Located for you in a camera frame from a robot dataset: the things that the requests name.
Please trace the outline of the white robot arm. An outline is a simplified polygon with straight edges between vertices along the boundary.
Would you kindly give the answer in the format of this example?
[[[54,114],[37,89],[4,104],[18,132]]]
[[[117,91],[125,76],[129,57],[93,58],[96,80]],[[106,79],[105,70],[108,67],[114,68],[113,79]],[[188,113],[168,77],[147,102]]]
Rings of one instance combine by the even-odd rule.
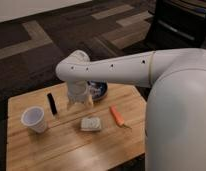
[[[146,171],[206,171],[206,49],[154,50],[91,61],[73,51],[55,69],[72,103],[89,81],[148,87]]]

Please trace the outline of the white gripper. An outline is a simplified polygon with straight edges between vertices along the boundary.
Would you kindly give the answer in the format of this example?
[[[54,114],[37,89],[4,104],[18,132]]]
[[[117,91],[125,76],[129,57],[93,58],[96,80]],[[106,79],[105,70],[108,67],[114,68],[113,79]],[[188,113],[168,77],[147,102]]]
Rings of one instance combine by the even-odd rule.
[[[92,108],[94,102],[92,96],[89,95],[89,88],[86,81],[68,82],[68,98],[67,110],[73,106],[74,103],[84,103],[87,108]]]

